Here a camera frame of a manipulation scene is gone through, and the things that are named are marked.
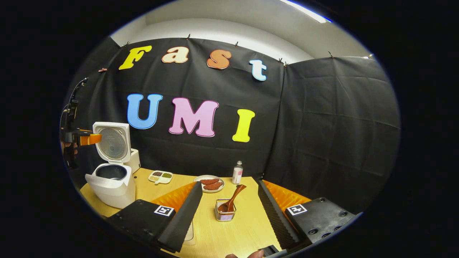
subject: white plate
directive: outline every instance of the white plate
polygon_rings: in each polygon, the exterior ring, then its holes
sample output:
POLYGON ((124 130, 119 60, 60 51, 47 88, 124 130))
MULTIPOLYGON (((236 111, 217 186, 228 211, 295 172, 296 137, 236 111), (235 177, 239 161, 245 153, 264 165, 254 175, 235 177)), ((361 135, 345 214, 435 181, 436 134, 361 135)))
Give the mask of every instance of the white plate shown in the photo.
POLYGON ((221 178, 219 178, 217 176, 214 176, 214 175, 200 175, 200 176, 196 177, 193 180, 193 182, 204 180, 204 179, 215 179, 215 178, 218 178, 218 181, 223 183, 223 185, 221 185, 217 190, 206 190, 206 189, 204 189, 204 185, 202 185, 202 184, 201 184, 201 187, 202 187, 202 191, 203 192, 216 193, 218 191, 221 191, 223 189, 223 187, 225 187, 225 182, 221 178))

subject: black fabric curtain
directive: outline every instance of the black fabric curtain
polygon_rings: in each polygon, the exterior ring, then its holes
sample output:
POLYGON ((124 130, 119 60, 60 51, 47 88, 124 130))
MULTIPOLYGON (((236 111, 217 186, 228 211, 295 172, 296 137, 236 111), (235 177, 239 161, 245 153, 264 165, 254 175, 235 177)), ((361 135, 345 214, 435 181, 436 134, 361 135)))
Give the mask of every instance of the black fabric curtain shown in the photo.
POLYGON ((358 213, 386 182, 399 138, 396 97, 376 61, 294 63, 285 69, 265 179, 358 213))
MULTIPOLYGON (((253 50, 203 39, 154 39, 112 47, 107 55, 90 56, 74 81, 89 76, 77 95, 75 127, 92 129, 98 121, 128 123, 127 97, 141 94, 139 118, 149 115, 150 94, 162 95, 156 123, 131 127, 131 146, 139 150, 141 166, 176 174, 232 176, 241 160, 243 176, 264 179, 308 198, 324 196, 351 212, 366 207, 385 183, 396 157, 400 132, 392 86, 374 60, 360 57, 322 58, 289 64, 253 50), (130 69, 119 70, 129 51, 151 45, 130 69), (189 49, 188 61, 164 63, 172 47, 189 49), (214 50, 230 51, 223 70, 207 66, 214 50), (252 75, 250 60, 261 60, 265 81, 252 75), (101 64, 107 71, 98 72, 101 64), (184 97, 196 111, 203 101, 219 104, 214 137, 195 131, 175 135, 172 99, 184 97), (238 109, 255 112, 248 142, 236 142, 238 109)), ((80 148, 74 180, 84 184, 104 161, 94 146, 80 148)))

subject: sausage patty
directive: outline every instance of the sausage patty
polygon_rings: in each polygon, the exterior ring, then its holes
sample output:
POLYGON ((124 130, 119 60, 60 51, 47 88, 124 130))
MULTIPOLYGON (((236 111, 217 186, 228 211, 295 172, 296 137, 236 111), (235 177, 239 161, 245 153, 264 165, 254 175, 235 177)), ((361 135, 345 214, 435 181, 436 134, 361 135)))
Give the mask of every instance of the sausage patty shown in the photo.
POLYGON ((201 184, 203 184, 203 185, 211 185, 211 184, 215 184, 217 182, 218 182, 218 178, 201 180, 201 184))
POLYGON ((217 183, 214 183, 214 184, 211 184, 211 185, 205 185, 204 189, 206 189, 206 190, 217 190, 222 185, 223 185, 222 182, 217 182, 217 183))

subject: wooden spatula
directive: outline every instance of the wooden spatula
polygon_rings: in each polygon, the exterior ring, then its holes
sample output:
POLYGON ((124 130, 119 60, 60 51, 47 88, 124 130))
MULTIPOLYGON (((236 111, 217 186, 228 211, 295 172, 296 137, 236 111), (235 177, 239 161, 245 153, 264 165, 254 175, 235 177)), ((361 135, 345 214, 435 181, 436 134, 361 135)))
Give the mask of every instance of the wooden spatula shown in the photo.
POLYGON ((229 199, 227 202, 224 204, 220 205, 218 208, 219 212, 233 212, 234 211, 234 199, 236 198, 236 195, 238 195, 244 188, 247 186, 245 185, 236 185, 236 191, 234 191, 233 197, 229 199))

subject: ceiling light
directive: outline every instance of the ceiling light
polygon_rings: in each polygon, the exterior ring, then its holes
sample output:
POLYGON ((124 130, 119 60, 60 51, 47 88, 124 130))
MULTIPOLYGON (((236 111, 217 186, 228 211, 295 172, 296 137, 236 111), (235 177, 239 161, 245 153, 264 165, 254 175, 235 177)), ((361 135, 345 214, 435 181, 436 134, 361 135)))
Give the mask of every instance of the ceiling light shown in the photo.
POLYGON ((312 11, 302 7, 302 6, 299 6, 299 5, 295 4, 295 3, 292 3, 292 2, 287 1, 287 0, 279 0, 279 1, 284 2, 284 3, 286 3, 286 4, 290 5, 290 6, 293 6, 293 7, 297 8, 298 10, 304 12, 305 14, 309 15, 312 19, 314 19, 314 20, 316 20, 316 21, 318 21, 320 23, 331 22, 331 21, 327 20, 326 18, 318 15, 317 13, 314 13, 314 12, 312 12, 312 11))

